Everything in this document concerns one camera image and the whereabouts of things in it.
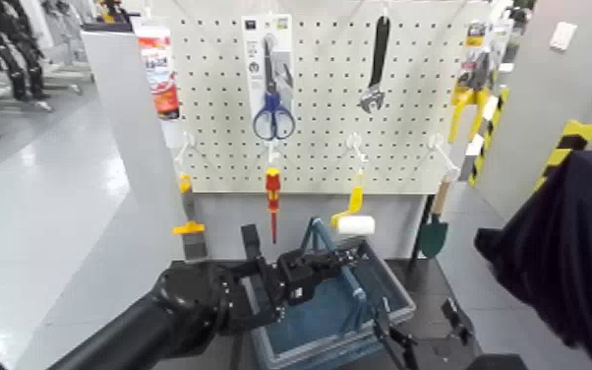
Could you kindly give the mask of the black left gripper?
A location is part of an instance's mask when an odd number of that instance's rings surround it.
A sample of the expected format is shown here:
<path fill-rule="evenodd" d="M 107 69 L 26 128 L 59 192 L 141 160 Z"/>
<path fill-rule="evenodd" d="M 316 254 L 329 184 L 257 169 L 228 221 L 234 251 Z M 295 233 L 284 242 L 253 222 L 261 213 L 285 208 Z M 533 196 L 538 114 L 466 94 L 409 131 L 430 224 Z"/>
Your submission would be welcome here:
<path fill-rule="evenodd" d="M 242 323 L 274 323 L 282 318 L 285 303 L 295 306 L 311 300 L 316 287 L 328 278 L 373 281 L 373 264 L 364 247 L 333 249 L 324 254 L 307 254 L 307 243 L 316 236 L 315 225 L 309 223 L 301 246 L 281 254 L 269 264 L 261 253 L 260 238 L 254 224 L 241 227 L 248 260 L 240 266 L 240 278 L 258 278 L 268 298 L 268 305 L 258 313 L 241 319 Z M 335 269 L 335 262 L 356 262 Z"/>

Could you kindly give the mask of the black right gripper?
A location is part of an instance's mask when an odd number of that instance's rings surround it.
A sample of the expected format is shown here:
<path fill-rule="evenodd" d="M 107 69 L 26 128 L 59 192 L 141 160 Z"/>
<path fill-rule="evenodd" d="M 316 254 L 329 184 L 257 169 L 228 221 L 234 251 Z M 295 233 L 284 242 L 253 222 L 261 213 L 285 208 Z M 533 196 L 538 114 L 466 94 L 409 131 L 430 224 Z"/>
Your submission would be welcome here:
<path fill-rule="evenodd" d="M 387 298 L 374 308 L 373 331 L 400 370 L 528 370 L 515 353 L 484 353 L 474 339 L 474 326 L 457 301 L 448 297 L 441 307 L 450 325 L 449 338 L 421 339 L 401 332 L 390 320 Z"/>

